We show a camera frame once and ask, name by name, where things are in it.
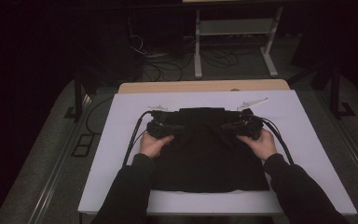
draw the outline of floor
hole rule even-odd
[[[264,36],[227,36],[201,40],[203,80],[265,79],[269,78],[259,47]],[[288,79],[302,68],[290,65],[300,40],[299,36],[277,38],[271,58],[279,78]],[[187,39],[189,51],[184,57],[154,50],[146,58],[144,72],[138,81],[172,81],[194,79],[191,52],[193,40]],[[349,103],[354,117],[336,120],[328,109],[329,89],[314,91],[310,82],[313,74],[291,86],[304,106],[324,149],[335,167],[344,187],[358,211],[358,93],[344,77],[340,85],[340,102]],[[65,119],[69,107],[75,105],[73,83],[62,91],[34,147],[7,196],[1,211],[0,223],[90,223],[91,216],[76,211],[92,165],[104,119],[115,89],[99,90],[85,97],[84,113],[78,123]],[[92,142],[89,136],[96,133]],[[88,147],[76,147],[79,141]],[[358,223],[358,215],[348,217]],[[284,216],[274,221],[288,223]]]

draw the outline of black sleeve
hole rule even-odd
[[[282,155],[275,154],[266,160],[264,169],[291,224],[349,223],[300,166],[289,165]]]
[[[150,174],[155,164],[144,154],[137,154],[131,166],[118,171],[103,206],[92,224],[145,224],[150,195]]]

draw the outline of table leg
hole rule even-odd
[[[196,52],[194,53],[195,79],[202,78],[201,57],[200,57],[200,11],[197,10],[196,18]]]
[[[272,41],[274,40],[275,33],[277,31],[277,28],[278,28],[279,20],[280,20],[281,15],[282,15],[282,10],[283,10],[283,7],[278,7],[278,9],[277,9],[277,11],[275,13],[274,21],[271,24],[271,29],[269,30],[269,36],[268,36],[267,44],[266,44],[266,46],[260,48],[261,53],[263,54],[264,62],[266,62],[267,69],[268,69],[269,74],[271,75],[271,77],[277,77],[278,76],[278,72],[275,69],[274,63],[272,62],[271,57],[269,56],[269,50],[271,49]]]

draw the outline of white surface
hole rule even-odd
[[[243,101],[268,97],[268,102],[252,108],[255,115],[272,120],[296,164],[324,189],[338,212],[356,210],[313,130],[294,91],[229,91],[117,94],[103,130],[89,178],[78,207],[79,212],[96,213],[103,204],[126,153],[133,128],[149,106],[162,105],[170,111],[187,107],[223,107],[234,111]],[[139,129],[145,130],[146,115]],[[284,155],[276,140],[277,148]],[[132,157],[139,151],[134,146]],[[183,193],[152,190],[147,211],[151,214],[277,214],[281,213],[273,191],[234,191],[230,193]]]

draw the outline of metal stand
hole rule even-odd
[[[66,111],[64,116],[65,119],[75,119],[74,123],[78,122],[81,114],[83,113],[83,105],[82,105],[82,94],[81,94],[81,82],[78,76],[78,72],[76,71],[74,74],[74,86],[75,86],[75,106],[71,106]]]
[[[269,75],[271,77],[277,77],[278,76],[278,72],[274,66],[274,63],[272,62],[271,57],[269,56],[269,50],[271,49],[272,46],[272,41],[274,40],[275,34],[277,32],[277,28],[278,28],[278,24],[279,24],[279,20],[281,18],[282,15],[282,11],[283,11],[283,7],[279,7],[275,13],[275,17],[274,17],[274,21],[271,24],[271,28],[269,30],[269,36],[268,36],[268,41],[265,47],[261,47],[261,53],[263,54],[263,58],[264,58],[264,62],[266,63],[267,69],[269,71]]]
[[[196,18],[196,52],[194,54],[195,79],[202,79],[201,57],[200,57],[200,11],[197,10]]]
[[[287,79],[287,84],[292,85],[308,74],[318,71],[316,77],[312,80],[312,88],[317,91],[322,91],[326,84],[330,81],[330,110],[336,117],[341,119],[343,116],[355,116],[353,110],[348,103],[342,103],[344,111],[339,111],[339,77],[338,66],[330,61],[320,61],[311,68],[298,73],[297,75]]]
[[[202,78],[200,59],[200,36],[201,35],[246,35],[246,34],[268,34],[266,46],[261,47],[261,53],[271,77],[277,77],[278,72],[269,56],[272,42],[274,40],[283,7],[278,7],[273,19],[250,19],[250,20],[228,20],[228,21],[201,21],[200,11],[196,16],[196,52],[194,54],[195,78]]]

